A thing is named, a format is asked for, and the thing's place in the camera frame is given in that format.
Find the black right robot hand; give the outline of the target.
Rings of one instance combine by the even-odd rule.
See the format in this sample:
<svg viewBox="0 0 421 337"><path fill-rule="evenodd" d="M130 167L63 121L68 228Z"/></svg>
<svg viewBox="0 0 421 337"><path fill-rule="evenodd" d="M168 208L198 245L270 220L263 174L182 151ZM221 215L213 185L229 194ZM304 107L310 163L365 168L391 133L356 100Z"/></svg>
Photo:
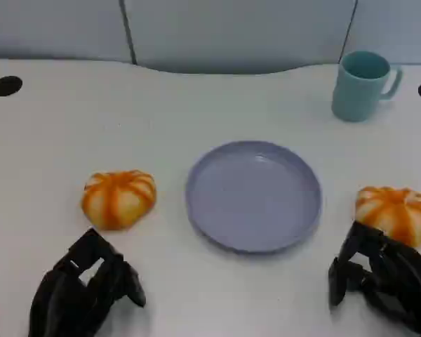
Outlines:
<svg viewBox="0 0 421 337"><path fill-rule="evenodd" d="M328 303L347 291L363 294L386 318L421 336L421 255L382 231L353 222L328 271Z"/></svg>

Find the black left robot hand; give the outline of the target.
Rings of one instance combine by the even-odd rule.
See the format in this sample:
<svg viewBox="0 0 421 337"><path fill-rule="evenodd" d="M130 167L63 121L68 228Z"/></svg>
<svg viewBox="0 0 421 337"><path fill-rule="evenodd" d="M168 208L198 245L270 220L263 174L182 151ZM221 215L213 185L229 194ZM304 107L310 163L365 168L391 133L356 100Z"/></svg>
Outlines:
<svg viewBox="0 0 421 337"><path fill-rule="evenodd" d="M136 270L91 228L44 275L32 301L28 335L94 336L124 296L146 305Z"/></svg>

